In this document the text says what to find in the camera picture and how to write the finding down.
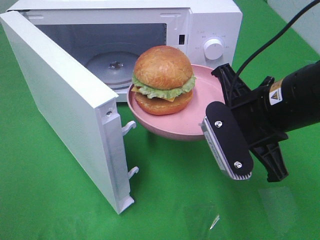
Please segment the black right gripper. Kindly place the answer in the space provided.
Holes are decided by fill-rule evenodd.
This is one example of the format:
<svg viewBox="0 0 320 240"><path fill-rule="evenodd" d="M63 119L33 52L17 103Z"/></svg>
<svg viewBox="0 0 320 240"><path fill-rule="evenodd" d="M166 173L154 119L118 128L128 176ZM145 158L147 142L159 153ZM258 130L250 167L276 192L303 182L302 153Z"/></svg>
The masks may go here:
<svg viewBox="0 0 320 240"><path fill-rule="evenodd" d="M271 123L267 111L269 88L275 78L267 76L251 90L239 77L234 80L236 73L229 63L216 67L211 75L218 78L224 103L231 108L250 151L265 167L267 181L285 179L289 173L278 142L287 140L288 135Z"/></svg>

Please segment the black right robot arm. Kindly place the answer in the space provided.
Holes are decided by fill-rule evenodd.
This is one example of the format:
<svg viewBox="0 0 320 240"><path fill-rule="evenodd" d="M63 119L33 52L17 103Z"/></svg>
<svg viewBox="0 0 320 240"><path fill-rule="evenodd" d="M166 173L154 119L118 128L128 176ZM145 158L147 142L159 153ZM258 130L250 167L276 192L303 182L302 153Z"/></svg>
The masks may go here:
<svg viewBox="0 0 320 240"><path fill-rule="evenodd" d="M251 177L257 158L268 182L279 182L288 171L279 146L289 131L320 121L320 64L309 64L279 81L266 77L250 89L230 65L212 71L224 102L211 102L202 130L220 169L234 180Z"/></svg>

